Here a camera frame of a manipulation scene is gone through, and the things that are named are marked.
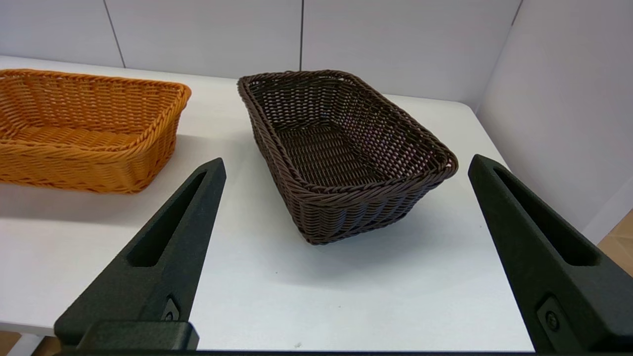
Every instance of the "basket bottom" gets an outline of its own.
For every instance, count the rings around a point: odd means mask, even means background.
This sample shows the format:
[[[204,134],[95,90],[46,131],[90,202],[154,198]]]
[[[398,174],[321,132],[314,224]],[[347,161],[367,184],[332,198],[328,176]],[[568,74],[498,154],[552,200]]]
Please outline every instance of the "basket bottom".
[[[68,127],[26,127],[11,139],[49,144],[71,144],[74,146],[125,146],[134,142],[137,134],[115,134],[113,132],[71,129]]]
[[[360,186],[384,181],[336,125],[277,131],[292,164],[307,182],[321,186]]]

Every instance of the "woven basket side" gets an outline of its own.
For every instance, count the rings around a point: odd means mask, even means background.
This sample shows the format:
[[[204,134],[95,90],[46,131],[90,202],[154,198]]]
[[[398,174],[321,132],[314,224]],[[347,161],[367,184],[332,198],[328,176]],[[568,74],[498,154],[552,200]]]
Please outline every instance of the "woven basket side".
[[[45,76],[38,72],[0,72],[0,136],[19,126],[67,127],[140,134],[182,95],[174,86],[138,80],[100,80]]]

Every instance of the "wicker basket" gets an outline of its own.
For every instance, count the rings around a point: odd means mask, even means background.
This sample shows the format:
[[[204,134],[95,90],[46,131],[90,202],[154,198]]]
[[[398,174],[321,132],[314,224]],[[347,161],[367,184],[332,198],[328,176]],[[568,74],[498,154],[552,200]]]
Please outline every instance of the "wicker basket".
[[[142,191],[173,153],[178,83],[0,70],[0,182]]]
[[[445,145],[349,73],[264,73],[238,89],[288,211],[314,245],[402,219],[457,171]]]

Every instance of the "white table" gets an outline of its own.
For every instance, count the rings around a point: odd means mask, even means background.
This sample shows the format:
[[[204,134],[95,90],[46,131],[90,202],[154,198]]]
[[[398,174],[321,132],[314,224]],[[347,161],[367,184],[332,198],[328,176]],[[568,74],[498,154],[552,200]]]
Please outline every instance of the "white table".
[[[467,177],[475,153],[503,159],[467,106],[389,96],[453,150],[459,172],[397,224],[311,246],[255,146],[235,79],[1,56],[0,68],[193,91],[173,158],[140,194],[0,184],[0,329],[52,334],[184,179],[220,156],[228,178],[191,315],[200,349],[533,351]]]

